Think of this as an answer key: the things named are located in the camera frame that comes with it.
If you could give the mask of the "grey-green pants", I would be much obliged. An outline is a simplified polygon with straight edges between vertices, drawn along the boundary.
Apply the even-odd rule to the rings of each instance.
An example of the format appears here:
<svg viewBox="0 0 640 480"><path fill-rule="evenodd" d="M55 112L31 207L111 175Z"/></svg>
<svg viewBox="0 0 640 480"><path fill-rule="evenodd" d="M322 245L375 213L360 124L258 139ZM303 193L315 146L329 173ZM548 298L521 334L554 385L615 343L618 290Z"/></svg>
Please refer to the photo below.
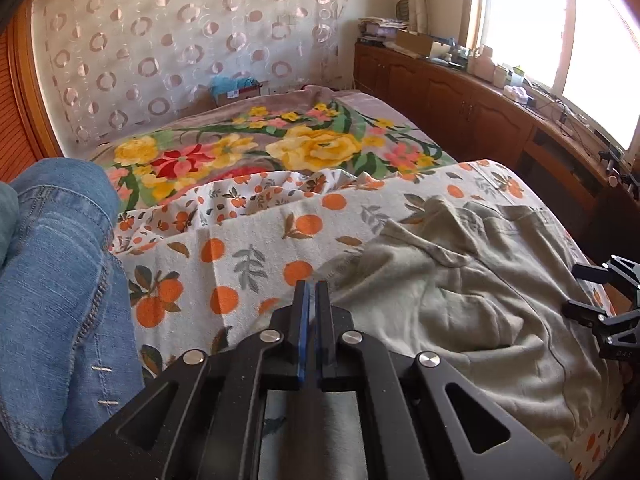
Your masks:
<svg viewBox="0 0 640 480"><path fill-rule="evenodd" d="M358 330L405 356L431 350L562 457L618 400L622 378L567 300L575 245L550 210L434 196L413 226L387 222L318 278Z"/></svg>

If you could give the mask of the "blue denim jeans pile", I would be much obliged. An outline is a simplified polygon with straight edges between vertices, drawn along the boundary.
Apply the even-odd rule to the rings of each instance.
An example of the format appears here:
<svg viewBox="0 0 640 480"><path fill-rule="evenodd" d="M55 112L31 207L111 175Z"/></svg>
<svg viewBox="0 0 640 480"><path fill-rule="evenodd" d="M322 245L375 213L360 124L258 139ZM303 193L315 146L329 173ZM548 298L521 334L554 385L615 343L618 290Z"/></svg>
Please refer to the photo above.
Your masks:
<svg viewBox="0 0 640 480"><path fill-rule="evenodd" d="M93 162L47 158L1 187L1 425L40 478L143 388L119 199Z"/></svg>

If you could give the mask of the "orange print white bedsheet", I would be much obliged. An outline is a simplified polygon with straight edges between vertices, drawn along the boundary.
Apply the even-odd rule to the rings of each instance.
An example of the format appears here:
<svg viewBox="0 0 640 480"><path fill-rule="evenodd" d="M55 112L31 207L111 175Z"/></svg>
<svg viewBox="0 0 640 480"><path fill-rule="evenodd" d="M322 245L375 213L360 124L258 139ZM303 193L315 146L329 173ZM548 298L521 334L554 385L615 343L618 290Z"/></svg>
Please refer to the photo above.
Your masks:
<svg viewBox="0 0 640 480"><path fill-rule="evenodd" d="M326 262L361 248L387 222L422 222L434 196L457 206L548 209L514 172L478 160L383 180L342 170L252 174L124 212L113 249L127 277L143 376L156 377L186 350L214 353L266 327L298 281L323 281ZM612 312L601 286L578 283L584 304ZM578 478L596 470L625 428L622 391L563 457Z"/></svg>

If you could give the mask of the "long wooden cabinet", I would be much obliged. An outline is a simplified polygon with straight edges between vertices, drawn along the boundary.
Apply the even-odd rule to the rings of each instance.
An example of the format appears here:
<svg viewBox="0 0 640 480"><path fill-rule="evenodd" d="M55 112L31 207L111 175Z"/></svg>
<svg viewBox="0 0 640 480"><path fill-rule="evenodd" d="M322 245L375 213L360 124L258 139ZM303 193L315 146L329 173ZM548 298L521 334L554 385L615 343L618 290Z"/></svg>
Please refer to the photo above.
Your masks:
<svg viewBox="0 0 640 480"><path fill-rule="evenodd" d="M586 255L639 257L639 203L606 170L601 142L551 102L518 105L460 70L357 42L356 87L386 102L458 162L491 159L548 205Z"/></svg>

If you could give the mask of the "white plastic jug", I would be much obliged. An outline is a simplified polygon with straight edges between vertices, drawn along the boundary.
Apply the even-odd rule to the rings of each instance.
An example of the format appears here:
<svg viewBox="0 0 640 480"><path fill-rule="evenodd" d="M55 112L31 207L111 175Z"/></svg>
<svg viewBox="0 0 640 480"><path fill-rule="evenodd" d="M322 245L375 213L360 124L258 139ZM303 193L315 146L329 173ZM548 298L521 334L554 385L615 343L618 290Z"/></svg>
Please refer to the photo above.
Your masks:
<svg viewBox="0 0 640 480"><path fill-rule="evenodd" d="M492 49L482 44L474 50L472 63L472 73L475 77L491 82L494 79L495 63L492 60Z"/></svg>

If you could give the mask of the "floral pink blanket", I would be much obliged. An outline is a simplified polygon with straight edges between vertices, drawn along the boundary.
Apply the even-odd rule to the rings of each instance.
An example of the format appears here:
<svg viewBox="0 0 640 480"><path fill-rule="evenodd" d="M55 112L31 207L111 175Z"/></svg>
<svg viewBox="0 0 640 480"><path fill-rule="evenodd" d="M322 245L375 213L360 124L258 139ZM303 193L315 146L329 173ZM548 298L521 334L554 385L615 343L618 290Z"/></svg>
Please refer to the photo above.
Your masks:
<svg viewBox="0 0 640 480"><path fill-rule="evenodd" d="M343 169L355 176L424 174L454 159L382 100L360 91L258 96L106 144L93 161L123 210L175 200L200 184L288 170Z"/></svg>

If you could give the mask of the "cardboard box on cabinet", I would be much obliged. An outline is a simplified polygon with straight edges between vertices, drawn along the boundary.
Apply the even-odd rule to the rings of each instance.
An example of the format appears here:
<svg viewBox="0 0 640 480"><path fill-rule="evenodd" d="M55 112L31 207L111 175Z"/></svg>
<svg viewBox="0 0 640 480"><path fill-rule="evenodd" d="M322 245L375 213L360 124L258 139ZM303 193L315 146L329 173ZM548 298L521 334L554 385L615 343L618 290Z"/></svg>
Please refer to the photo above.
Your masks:
<svg viewBox="0 0 640 480"><path fill-rule="evenodd" d="M430 35L400 30L395 38L398 47L428 58L442 58L450 51L450 45L434 39Z"/></svg>

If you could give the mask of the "cardboard box blue cloth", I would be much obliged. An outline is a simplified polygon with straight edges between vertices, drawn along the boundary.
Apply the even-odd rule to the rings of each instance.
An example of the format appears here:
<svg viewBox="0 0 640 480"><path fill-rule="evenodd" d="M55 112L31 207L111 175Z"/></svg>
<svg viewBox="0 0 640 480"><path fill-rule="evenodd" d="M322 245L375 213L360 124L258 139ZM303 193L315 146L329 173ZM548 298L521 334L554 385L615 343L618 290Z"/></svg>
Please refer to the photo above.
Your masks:
<svg viewBox="0 0 640 480"><path fill-rule="evenodd" d="M209 92L217 106L225 106L260 96L261 91L262 84L252 77L231 79L216 76L209 88Z"/></svg>

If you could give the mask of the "wooden louvred wardrobe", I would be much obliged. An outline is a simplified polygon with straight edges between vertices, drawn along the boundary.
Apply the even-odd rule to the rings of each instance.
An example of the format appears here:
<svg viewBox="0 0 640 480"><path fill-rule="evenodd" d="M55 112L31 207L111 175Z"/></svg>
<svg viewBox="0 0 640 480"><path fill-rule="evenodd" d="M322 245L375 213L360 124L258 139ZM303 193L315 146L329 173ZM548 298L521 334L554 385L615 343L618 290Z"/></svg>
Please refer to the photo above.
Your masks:
<svg viewBox="0 0 640 480"><path fill-rule="evenodd" d="M24 0L1 33L0 179L9 182L41 159L60 157L32 50L32 2Z"/></svg>

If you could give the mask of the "stack of books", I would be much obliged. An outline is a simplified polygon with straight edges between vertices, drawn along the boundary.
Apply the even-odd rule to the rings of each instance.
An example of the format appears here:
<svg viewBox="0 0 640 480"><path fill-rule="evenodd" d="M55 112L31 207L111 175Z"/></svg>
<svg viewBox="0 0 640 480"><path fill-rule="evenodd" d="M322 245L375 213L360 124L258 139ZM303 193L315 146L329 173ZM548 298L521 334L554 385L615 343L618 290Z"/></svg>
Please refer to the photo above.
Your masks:
<svg viewBox="0 0 640 480"><path fill-rule="evenodd" d="M371 41L394 41L398 32L408 29L408 23L392 20L391 18L376 18L368 16L358 20L360 37Z"/></svg>

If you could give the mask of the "circle pattern sheer curtain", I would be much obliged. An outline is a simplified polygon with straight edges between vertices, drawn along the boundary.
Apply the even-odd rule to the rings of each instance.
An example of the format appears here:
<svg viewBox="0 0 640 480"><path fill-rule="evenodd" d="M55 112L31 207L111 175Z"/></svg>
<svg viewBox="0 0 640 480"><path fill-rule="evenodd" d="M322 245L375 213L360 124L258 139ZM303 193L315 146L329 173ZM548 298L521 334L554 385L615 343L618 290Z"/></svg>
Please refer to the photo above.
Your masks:
<svg viewBox="0 0 640 480"><path fill-rule="evenodd" d="M206 107L217 82L330 81L347 0L34 0L44 104L70 156Z"/></svg>

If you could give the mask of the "window with wooden frame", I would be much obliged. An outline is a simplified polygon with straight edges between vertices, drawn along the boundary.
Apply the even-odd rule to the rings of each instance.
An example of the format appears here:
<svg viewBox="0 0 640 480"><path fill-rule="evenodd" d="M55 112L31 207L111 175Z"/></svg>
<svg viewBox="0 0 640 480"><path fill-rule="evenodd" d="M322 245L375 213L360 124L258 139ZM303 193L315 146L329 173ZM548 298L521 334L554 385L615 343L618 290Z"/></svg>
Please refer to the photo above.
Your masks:
<svg viewBox="0 0 640 480"><path fill-rule="evenodd" d="M639 24L624 0L471 0L468 44L638 151Z"/></svg>

